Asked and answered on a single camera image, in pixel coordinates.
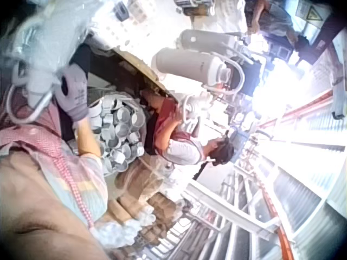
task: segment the worker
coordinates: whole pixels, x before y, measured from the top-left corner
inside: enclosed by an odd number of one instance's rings
[[[79,56],[89,51],[84,46]],[[10,259],[108,259],[93,236],[107,187],[87,117],[86,72],[74,63],[63,78],[67,95],[58,87],[56,101],[74,122],[79,156],[61,138],[55,100],[28,125],[16,126],[4,106],[0,111],[0,238]],[[31,113],[21,91],[12,110],[20,118]]]
[[[234,154],[234,147],[227,137],[209,140],[205,146],[196,139],[200,122],[192,134],[179,130],[182,112],[174,99],[142,90],[142,97],[155,112],[147,123],[145,149],[149,155],[161,155],[178,165],[195,165],[209,157],[213,165],[226,164]]]
[[[246,0],[245,15],[250,34],[260,31],[286,36],[296,51],[309,44],[306,37],[293,29],[291,16],[280,6],[283,0]]]

